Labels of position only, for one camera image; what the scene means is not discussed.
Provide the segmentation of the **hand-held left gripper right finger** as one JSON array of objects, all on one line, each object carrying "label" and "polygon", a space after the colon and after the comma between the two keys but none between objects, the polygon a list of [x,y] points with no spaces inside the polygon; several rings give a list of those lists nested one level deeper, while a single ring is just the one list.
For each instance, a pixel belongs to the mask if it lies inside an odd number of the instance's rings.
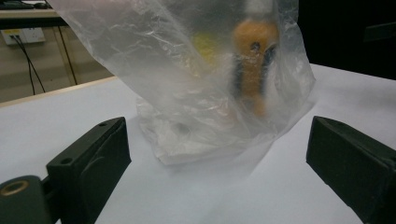
[{"label": "hand-held left gripper right finger", "polygon": [[364,224],[396,224],[396,150],[315,116],[306,162]]}]

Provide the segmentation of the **clear plastic bag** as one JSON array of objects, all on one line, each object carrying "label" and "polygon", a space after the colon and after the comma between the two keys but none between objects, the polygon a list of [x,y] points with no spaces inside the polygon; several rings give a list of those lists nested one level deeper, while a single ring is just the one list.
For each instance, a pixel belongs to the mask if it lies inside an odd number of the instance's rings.
[{"label": "clear plastic bag", "polygon": [[[299,0],[49,0],[91,56],[138,96],[140,126],[163,163],[268,145],[297,120],[315,79],[298,26]],[[240,97],[233,30],[273,21],[262,69],[265,114]],[[192,44],[212,34],[214,66]]]}]

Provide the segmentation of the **wooden desk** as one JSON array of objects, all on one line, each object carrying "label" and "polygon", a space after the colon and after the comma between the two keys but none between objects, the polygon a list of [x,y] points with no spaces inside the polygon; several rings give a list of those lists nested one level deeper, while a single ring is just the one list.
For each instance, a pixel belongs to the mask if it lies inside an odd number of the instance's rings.
[{"label": "wooden desk", "polygon": [[0,0],[0,30],[66,25],[47,0]]}]

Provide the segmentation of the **white wall socket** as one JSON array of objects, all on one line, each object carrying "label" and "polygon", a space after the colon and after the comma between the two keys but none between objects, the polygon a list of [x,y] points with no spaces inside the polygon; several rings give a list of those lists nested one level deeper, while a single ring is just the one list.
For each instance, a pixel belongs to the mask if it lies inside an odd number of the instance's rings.
[{"label": "white wall socket", "polygon": [[7,45],[16,45],[15,37],[17,36],[22,43],[40,43],[45,42],[46,38],[41,28],[23,28],[0,30],[2,37]]}]

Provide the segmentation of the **yellow item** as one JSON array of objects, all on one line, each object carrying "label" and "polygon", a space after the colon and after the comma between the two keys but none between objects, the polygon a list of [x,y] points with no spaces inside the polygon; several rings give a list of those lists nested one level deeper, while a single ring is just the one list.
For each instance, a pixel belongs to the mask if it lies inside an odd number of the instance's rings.
[{"label": "yellow item", "polygon": [[212,34],[196,33],[192,37],[192,44],[208,64],[211,66],[216,64],[218,44]]}]

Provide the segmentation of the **orange and black toy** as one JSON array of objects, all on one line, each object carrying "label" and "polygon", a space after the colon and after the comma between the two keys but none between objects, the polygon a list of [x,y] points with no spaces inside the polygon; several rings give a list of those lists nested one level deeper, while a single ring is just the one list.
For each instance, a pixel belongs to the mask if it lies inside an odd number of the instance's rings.
[{"label": "orange and black toy", "polygon": [[240,97],[252,103],[252,113],[258,117],[265,114],[262,69],[269,64],[265,61],[265,54],[277,44],[278,38],[279,31],[273,21],[246,20],[233,30],[233,43],[241,65],[238,81]]}]

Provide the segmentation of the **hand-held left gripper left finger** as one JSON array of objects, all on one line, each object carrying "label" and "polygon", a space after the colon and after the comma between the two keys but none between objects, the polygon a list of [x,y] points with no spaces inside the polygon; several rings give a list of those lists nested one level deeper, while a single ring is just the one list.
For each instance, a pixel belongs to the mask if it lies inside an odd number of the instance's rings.
[{"label": "hand-held left gripper left finger", "polygon": [[126,120],[94,126],[47,164],[62,224],[93,224],[131,163]]}]

